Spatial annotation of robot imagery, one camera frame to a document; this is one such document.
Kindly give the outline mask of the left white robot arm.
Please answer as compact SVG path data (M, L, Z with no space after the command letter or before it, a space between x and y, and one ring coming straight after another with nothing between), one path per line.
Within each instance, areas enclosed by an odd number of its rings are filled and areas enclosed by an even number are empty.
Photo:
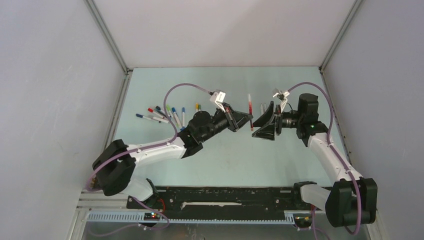
M137 175L150 164L164 160L183 159L203 149L203 143L224 130L237 132L253 116L234 110L224 103L214 115L207 111L194 114L186 128L172 138L147 144L125 144L122 139L110 143L93 162L93 178L107 197L127 194L145 208L158 202L157 190L147 177Z

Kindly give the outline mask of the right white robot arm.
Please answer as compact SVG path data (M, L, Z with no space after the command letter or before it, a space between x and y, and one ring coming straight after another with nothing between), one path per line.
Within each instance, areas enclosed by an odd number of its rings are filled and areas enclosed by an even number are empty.
M253 122L252 137L275 140L283 128L295 129L297 137L316 156L333 182L330 190L312 181L293 185L291 204L304 209L309 204L325 211L333 227L372 224L376 220L378 186L373 178L364 178L342 156L334 144L329 128L319 121L318 96L302 93L297 110L284 112L285 95L277 95L278 106L271 101L266 111Z

